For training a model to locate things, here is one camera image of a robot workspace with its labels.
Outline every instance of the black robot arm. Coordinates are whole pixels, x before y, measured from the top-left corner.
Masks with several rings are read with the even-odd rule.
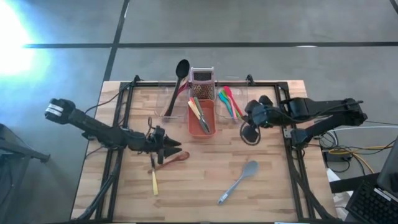
[[[290,126],[304,123],[314,118],[328,117],[306,129],[293,129],[290,132],[293,147],[305,147],[312,137],[324,134],[341,125],[359,126],[368,118],[359,106],[363,101],[352,98],[334,101],[313,101],[309,98],[292,98],[273,106],[267,96],[259,101],[252,100],[245,108],[248,114],[244,120],[248,126],[241,128],[241,137],[248,144],[259,142],[258,128]]]
[[[84,131],[83,137],[95,137],[104,147],[116,149],[128,147],[132,151],[154,152],[158,154],[157,162],[163,164],[163,158],[169,157],[181,149],[178,141],[165,135],[165,130],[160,126],[152,127],[152,133],[140,133],[131,129],[122,129],[119,126],[108,126],[81,110],[76,109],[70,100],[51,99],[49,107],[45,110],[45,117],[58,124],[72,124]]]

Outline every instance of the black spoon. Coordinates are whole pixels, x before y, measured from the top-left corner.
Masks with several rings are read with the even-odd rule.
[[[181,80],[188,76],[189,69],[190,64],[187,59],[183,59],[178,63],[177,68],[175,69],[175,74],[178,78],[177,84],[175,85],[172,101],[170,102],[169,108],[164,114],[165,117],[171,116],[175,100],[177,99],[178,88],[180,88]]]

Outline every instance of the keyboard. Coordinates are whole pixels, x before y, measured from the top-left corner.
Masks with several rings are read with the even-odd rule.
[[[398,224],[398,203],[367,182],[354,191],[346,209],[364,223]]]

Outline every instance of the orange utensil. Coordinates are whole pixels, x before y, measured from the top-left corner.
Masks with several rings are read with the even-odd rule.
[[[236,104],[235,100],[234,100],[234,96],[232,95],[232,91],[228,86],[224,86],[224,90],[225,93],[227,94],[227,96],[229,96],[229,98],[231,99],[234,107],[237,109],[238,113],[243,116],[242,111],[239,109],[238,105]]]
[[[170,164],[170,163],[175,162],[175,161],[184,161],[185,159],[188,159],[189,156],[190,156],[190,155],[189,155],[189,152],[185,152],[185,151],[184,151],[184,152],[182,152],[181,154],[179,154],[176,158],[174,158],[174,159],[172,159],[172,160],[166,162],[166,163],[163,164],[163,165],[160,165],[160,166],[155,167],[155,170],[159,170],[159,169],[165,167],[167,164]]]

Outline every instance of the orange container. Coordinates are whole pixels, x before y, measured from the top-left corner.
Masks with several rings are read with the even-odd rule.
[[[188,131],[195,138],[211,138],[216,134],[216,117],[215,106],[213,100],[199,100],[207,125],[210,128],[210,134],[206,134],[201,128],[198,118],[195,116],[190,107],[188,107]]]

